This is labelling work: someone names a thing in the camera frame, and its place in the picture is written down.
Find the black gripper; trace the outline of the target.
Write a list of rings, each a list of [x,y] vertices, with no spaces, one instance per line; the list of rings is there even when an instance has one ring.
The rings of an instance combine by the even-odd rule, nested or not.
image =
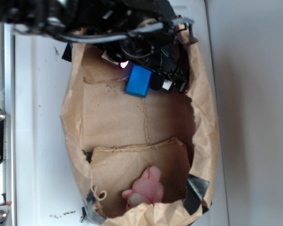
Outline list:
[[[176,15],[167,0],[99,0],[94,2],[94,46],[101,58],[125,69],[129,62],[152,72],[150,88],[183,93],[188,74],[177,63],[174,45],[190,19]]]

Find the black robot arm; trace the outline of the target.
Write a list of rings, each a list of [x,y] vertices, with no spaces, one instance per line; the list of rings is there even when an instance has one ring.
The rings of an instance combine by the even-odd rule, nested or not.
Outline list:
[[[92,44],[120,67],[133,64],[126,91],[141,88],[183,93],[188,70],[176,61],[178,35],[193,36],[192,19],[177,16],[167,0],[0,0],[0,22],[24,26],[24,34]]]

